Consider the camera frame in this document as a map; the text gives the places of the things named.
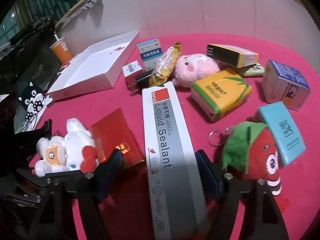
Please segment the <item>white plush toy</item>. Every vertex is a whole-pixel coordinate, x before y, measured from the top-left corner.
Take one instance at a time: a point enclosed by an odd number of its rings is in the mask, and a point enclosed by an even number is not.
[[[41,138],[37,151],[42,157],[35,164],[39,177],[46,173],[81,170],[94,171],[98,162],[92,134],[76,118],[67,120],[67,135]]]

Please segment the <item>white partition panel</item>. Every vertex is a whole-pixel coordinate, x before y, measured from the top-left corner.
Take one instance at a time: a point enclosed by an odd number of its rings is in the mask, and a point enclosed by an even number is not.
[[[59,32],[73,55],[121,33],[140,38],[221,33],[258,38],[301,54],[320,73],[320,32],[293,0],[102,0]]]
[[[254,0],[201,0],[206,33],[255,36]]]
[[[292,0],[255,1],[255,37],[298,52],[320,73],[320,32],[308,12]]]
[[[152,36],[204,33],[200,0],[140,0]]]

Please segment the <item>orange cup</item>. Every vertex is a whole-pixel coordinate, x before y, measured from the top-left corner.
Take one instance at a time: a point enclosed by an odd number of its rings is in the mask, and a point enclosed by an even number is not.
[[[72,59],[72,55],[63,38],[50,46],[50,49],[52,49],[61,64],[65,64]]]

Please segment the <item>fluffy pink toy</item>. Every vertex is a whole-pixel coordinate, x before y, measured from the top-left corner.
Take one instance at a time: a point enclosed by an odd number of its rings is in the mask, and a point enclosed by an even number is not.
[[[214,59],[204,54],[181,56],[175,66],[175,77],[172,80],[176,87],[190,88],[192,82],[220,71]]]

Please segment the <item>pink tablecloth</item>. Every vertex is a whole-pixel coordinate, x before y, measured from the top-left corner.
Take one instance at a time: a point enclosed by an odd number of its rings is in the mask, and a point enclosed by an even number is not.
[[[160,37],[159,40],[163,50],[177,41],[181,42],[183,54],[205,54],[207,43],[236,45],[259,53],[259,63],[263,66],[267,59],[272,59],[292,66],[304,75],[311,88],[311,94],[299,112],[292,110],[289,112],[300,130],[307,149],[293,163],[281,170],[282,194],[291,201],[290,206],[283,213],[284,221],[290,239],[300,239],[320,207],[319,131],[317,130],[320,125],[320,81],[316,72],[296,52],[257,39],[220,34],[190,34]],[[141,63],[137,49],[128,62],[134,60]],[[246,121],[248,117],[255,114],[259,106],[266,104],[260,85],[261,78],[247,78],[246,81],[252,86],[248,101],[214,124],[206,121],[204,114],[190,98],[190,92],[178,91],[194,150],[204,149],[211,160],[218,154],[219,149],[208,144],[208,134],[212,130],[223,130],[230,125]],[[90,130],[92,124],[117,108],[122,108],[128,125],[144,152],[141,96],[129,95],[122,75],[112,90],[55,103],[46,109],[39,125],[51,118],[53,133],[59,131],[60,135],[64,136],[67,119],[76,117]],[[154,239],[145,166],[133,175],[120,176],[110,196],[100,205],[100,209],[113,240]],[[243,214],[244,206],[240,204],[231,239],[238,239]],[[74,218],[79,240],[86,239],[76,203]]]

